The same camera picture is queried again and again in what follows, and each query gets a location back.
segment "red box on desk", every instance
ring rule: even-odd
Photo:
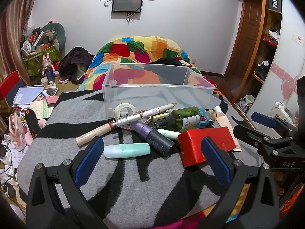
[[[0,106],[1,108],[9,108],[15,98],[18,89],[23,86],[23,82],[19,77],[18,71],[10,73],[0,83]]]
[[[208,136],[226,152],[236,147],[227,127],[187,130],[178,136],[184,167],[206,161],[201,152],[201,141]]]

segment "blue gripper pad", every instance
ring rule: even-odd
[[[80,162],[79,166],[75,171],[75,185],[80,188],[80,186],[85,185],[94,170],[98,160],[104,152],[104,141],[102,138],[93,139],[93,145],[88,151],[86,156]]]
[[[266,115],[263,115],[263,114],[260,114],[260,113],[257,113],[257,112],[254,112],[251,115],[251,119],[254,122],[260,123],[261,125],[264,125],[264,126],[269,127],[269,128],[273,128],[273,127],[276,126],[276,122],[275,122],[274,118],[271,118],[269,116],[266,116]]]
[[[210,137],[202,139],[201,151],[208,161],[218,183],[228,188],[234,173],[231,157],[225,151],[220,150]]]

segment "mint green tube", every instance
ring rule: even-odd
[[[138,157],[150,154],[150,146],[147,143],[121,144],[104,147],[104,155],[107,158]]]

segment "gray blanket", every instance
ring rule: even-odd
[[[229,101],[215,93],[208,108],[218,105],[233,127],[243,123]],[[109,121],[105,120],[102,90],[63,93],[18,167],[21,197],[26,200],[37,163],[48,167],[73,159],[80,150],[75,138]],[[136,132],[121,128],[104,135],[103,140],[105,145],[144,142]],[[252,166],[263,163],[255,148],[240,145],[242,151],[234,153],[236,158]],[[69,211],[60,185],[57,189]],[[167,158],[154,149],[148,156],[133,159],[106,160],[103,154],[80,190],[110,228],[167,225],[211,206],[225,192],[207,163],[184,168],[179,147]]]

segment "green glass bottle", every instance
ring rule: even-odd
[[[200,122],[200,111],[196,107],[188,107],[173,110],[172,116],[175,119],[176,130],[196,126]]]
[[[200,111],[196,107],[173,110],[172,115],[155,121],[155,128],[168,128],[175,131],[198,125],[200,122]]]

